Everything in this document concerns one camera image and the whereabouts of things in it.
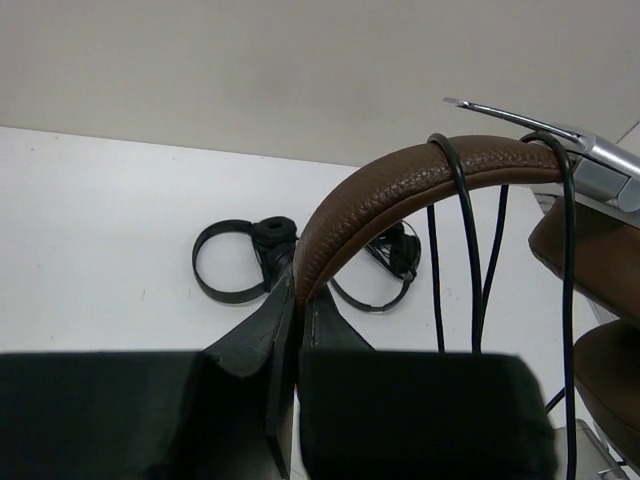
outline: headphone cable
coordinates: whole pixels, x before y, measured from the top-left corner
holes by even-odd
[[[564,361],[564,397],[567,421],[567,480],[575,480],[578,463],[576,433],[576,393],[573,376],[573,287],[575,268],[576,199],[571,160],[565,148],[548,133],[525,135],[525,143],[541,141],[555,153],[562,172],[564,193],[564,275],[562,281],[562,346]],[[553,408],[562,399],[558,393],[547,407]]]

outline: black ear pad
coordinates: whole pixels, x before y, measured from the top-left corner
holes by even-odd
[[[403,276],[411,273],[420,262],[420,242],[418,237],[402,235],[391,244],[389,252],[389,267],[391,273],[404,280]]]

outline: white wall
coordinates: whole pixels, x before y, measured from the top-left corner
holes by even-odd
[[[640,117],[638,0],[0,0],[0,125],[362,164],[428,134],[617,141]]]

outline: headphones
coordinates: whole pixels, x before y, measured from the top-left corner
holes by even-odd
[[[216,235],[236,232],[251,237],[251,244],[256,253],[262,282],[239,292],[223,292],[207,285],[198,272],[198,255],[202,246]],[[246,220],[224,220],[205,228],[193,245],[191,265],[196,281],[204,293],[221,303],[237,305],[250,302],[264,293],[271,292],[282,272],[293,262],[293,252],[298,237],[297,227],[287,217],[270,217],[258,223]]]
[[[404,225],[409,227],[413,235],[405,233]],[[393,300],[382,306],[367,305],[345,292],[335,278],[331,279],[329,283],[336,293],[352,307],[367,313],[387,312],[400,303],[418,275],[418,265],[422,253],[420,238],[411,225],[401,221],[369,242],[365,246],[365,250],[391,275],[402,280],[402,289]]]
[[[405,234],[404,225],[409,227],[413,235]],[[251,237],[251,244],[262,271],[262,282],[239,292],[216,290],[207,285],[198,272],[198,255],[202,246],[213,237],[229,232],[244,233]],[[205,228],[193,245],[193,274],[202,291],[217,302],[230,305],[250,302],[271,292],[282,272],[293,262],[297,241],[296,224],[287,217],[270,217],[258,223],[246,220],[217,222]],[[344,301],[358,310],[368,313],[387,312],[400,303],[416,278],[421,254],[420,239],[413,227],[402,221],[374,238],[365,250],[391,275],[402,280],[400,293],[386,305],[378,307],[359,302],[345,292],[335,279],[331,280],[331,285]]]

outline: silver metal arm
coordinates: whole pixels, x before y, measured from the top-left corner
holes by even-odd
[[[584,129],[554,125],[488,105],[445,98],[446,103],[558,137],[574,155],[578,201],[640,227],[640,157]]]

